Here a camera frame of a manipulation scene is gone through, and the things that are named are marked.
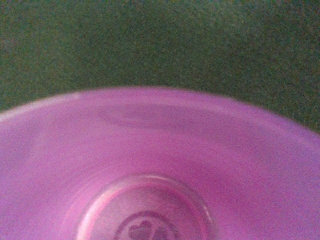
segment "green fabric surface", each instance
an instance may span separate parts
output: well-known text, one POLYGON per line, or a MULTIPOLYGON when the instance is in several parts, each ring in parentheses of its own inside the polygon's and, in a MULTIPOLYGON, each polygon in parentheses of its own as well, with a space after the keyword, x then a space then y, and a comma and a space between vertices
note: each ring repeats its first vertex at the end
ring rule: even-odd
POLYGON ((315 1, 0 4, 0 111, 79 90, 170 86, 261 106, 320 133, 315 1))

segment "embossed heart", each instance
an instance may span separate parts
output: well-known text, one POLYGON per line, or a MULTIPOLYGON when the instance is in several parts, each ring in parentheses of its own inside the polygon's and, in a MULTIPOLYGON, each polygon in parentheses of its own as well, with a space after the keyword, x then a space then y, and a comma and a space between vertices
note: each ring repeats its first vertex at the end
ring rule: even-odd
POLYGON ((149 240, 152 232, 151 222, 145 220, 139 226, 133 225, 129 228, 129 237, 132 240, 149 240))

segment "pink plastic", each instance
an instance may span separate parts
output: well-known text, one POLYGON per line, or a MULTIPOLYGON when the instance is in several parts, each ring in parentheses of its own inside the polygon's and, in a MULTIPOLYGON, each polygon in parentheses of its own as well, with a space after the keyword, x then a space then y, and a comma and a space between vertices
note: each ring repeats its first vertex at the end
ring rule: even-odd
POLYGON ((320 136, 230 98, 170 88, 56 96, 0 115, 0 240, 72 240, 108 184, 173 177, 221 240, 320 239, 320 136))

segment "pink plastic cup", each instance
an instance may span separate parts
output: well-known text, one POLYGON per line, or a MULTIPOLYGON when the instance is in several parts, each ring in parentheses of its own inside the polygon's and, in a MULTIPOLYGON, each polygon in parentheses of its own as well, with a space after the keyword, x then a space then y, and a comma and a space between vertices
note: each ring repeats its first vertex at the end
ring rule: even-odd
POLYGON ((320 136, 170 88, 0 115, 0 240, 318 240, 320 136))

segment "circular base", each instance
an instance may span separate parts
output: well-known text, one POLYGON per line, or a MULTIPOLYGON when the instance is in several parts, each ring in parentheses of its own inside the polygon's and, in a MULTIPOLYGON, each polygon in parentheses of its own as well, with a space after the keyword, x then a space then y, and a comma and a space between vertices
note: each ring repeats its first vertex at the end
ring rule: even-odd
POLYGON ((130 176, 112 184, 88 208, 77 240, 213 240, 203 201, 173 179, 130 176))

